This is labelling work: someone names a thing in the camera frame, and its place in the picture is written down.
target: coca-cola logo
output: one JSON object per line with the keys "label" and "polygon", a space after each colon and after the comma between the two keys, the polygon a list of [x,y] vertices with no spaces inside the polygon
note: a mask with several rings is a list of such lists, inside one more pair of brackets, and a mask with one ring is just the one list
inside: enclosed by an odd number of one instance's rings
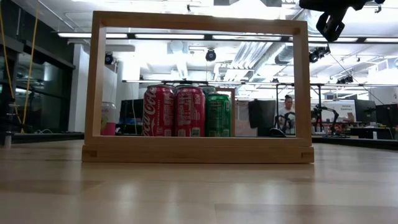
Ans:
{"label": "coca-cola logo", "polygon": [[147,91],[144,95],[144,115],[142,116],[142,134],[144,136],[154,135],[155,117],[153,115],[155,114],[156,104],[155,93],[156,91],[152,92],[151,89],[149,89],[149,91]]}

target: ceiling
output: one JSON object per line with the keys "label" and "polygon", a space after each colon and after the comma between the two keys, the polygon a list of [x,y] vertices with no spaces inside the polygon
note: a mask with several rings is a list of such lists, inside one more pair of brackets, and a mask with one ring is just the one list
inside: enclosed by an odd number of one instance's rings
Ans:
{"label": "ceiling", "polygon": [[[34,14],[35,4],[33,0],[13,0],[26,11]],[[91,32],[91,18],[94,10],[102,11],[136,11],[136,12],[163,12],[180,14],[209,14],[213,16],[225,16],[221,12],[228,12],[236,17],[261,17],[263,19],[294,19],[308,21],[309,33],[314,33],[315,24],[319,12],[300,11],[295,5],[284,5],[280,9],[267,8],[260,0],[240,0],[232,6],[213,6],[213,0],[201,1],[131,1],[131,0],[40,0],[40,20],[58,32]],[[191,5],[191,12],[187,11],[187,4]],[[398,1],[386,0],[382,11],[374,13],[374,6],[366,6],[361,11],[348,11],[344,23],[346,27],[342,36],[398,36]],[[133,28],[110,28],[108,32],[189,32],[187,30],[147,30]],[[134,45],[136,50],[134,55],[139,58],[141,64],[141,74],[146,79],[159,78],[159,74],[164,74],[164,79],[172,71],[178,72],[182,67],[188,71],[188,78],[195,80],[209,79],[206,74],[219,71],[218,78],[227,76],[227,80],[236,81],[254,71],[250,80],[256,82],[269,82],[273,78],[278,78],[280,82],[292,82],[293,66],[292,61],[286,65],[275,65],[275,51],[286,50],[288,47],[281,47],[279,43],[263,43],[255,45],[244,42],[226,41],[183,41],[189,46],[204,47],[204,49],[214,49],[217,58],[214,62],[205,60],[206,50],[188,51],[183,56],[176,56],[170,53],[168,46],[170,41],[166,40],[107,40],[107,45]],[[239,58],[239,53],[244,47],[247,50],[246,57]],[[375,76],[374,67],[384,62],[386,59],[398,57],[398,45],[386,44],[330,44],[331,55],[326,56],[317,63],[310,65],[310,75],[312,82],[335,83],[339,77],[346,75],[345,70],[349,70],[356,80],[361,83],[397,83],[398,78],[385,80],[383,78],[371,78]],[[231,70],[232,68],[249,65],[245,70]]]}

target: desk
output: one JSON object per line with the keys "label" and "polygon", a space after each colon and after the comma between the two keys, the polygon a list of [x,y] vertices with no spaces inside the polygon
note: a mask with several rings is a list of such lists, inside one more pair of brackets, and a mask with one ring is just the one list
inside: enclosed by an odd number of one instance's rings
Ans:
{"label": "desk", "polygon": [[373,139],[373,132],[377,132],[377,139],[394,140],[395,128],[351,128],[351,135],[362,139]]}

